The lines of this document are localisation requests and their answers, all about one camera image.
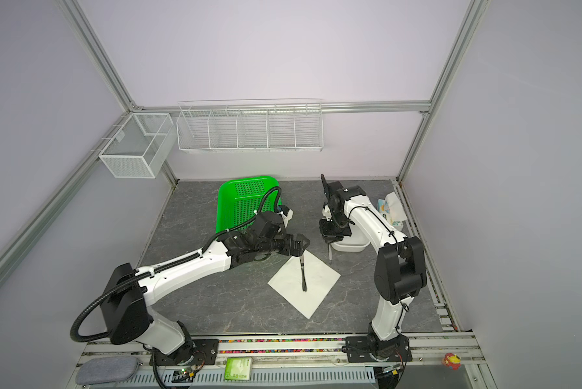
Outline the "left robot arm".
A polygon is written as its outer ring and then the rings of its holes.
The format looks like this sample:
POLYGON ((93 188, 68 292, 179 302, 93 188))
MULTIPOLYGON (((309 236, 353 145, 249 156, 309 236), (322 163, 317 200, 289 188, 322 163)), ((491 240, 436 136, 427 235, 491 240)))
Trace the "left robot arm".
POLYGON ((167 365, 192 362, 199 350, 185 324, 162 316, 154 304, 197 280, 271 254, 302 257, 310 240, 288 232, 290 216, 290 211, 257 212, 214 234, 196 251, 151 266, 116 267, 104 292, 76 317, 70 338, 78 343, 104 338, 114 345, 136 342, 167 365))

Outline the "silver table knife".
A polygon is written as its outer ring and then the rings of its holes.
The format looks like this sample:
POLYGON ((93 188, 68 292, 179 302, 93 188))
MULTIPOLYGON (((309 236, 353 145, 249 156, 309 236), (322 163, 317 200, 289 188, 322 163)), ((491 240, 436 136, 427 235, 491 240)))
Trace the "silver table knife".
POLYGON ((307 292, 308 286, 307 286, 307 280, 306 280, 306 276, 305 276, 305 256, 301 255, 299 257, 299 263, 300 263, 300 269, 301 269, 301 274, 302 274, 302 291, 307 292))

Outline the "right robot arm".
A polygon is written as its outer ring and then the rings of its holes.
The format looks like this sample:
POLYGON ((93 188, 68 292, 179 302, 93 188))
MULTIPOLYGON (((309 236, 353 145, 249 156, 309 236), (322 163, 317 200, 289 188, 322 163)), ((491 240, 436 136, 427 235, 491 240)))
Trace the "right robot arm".
POLYGON ((401 326, 414 298, 427 286, 423 242, 388 224, 360 186, 345 187, 324 176, 321 183, 326 201, 319 230, 328 251, 358 253, 372 246, 377 255, 378 308, 367 335, 346 341, 349 361, 411 361, 409 338, 401 326))

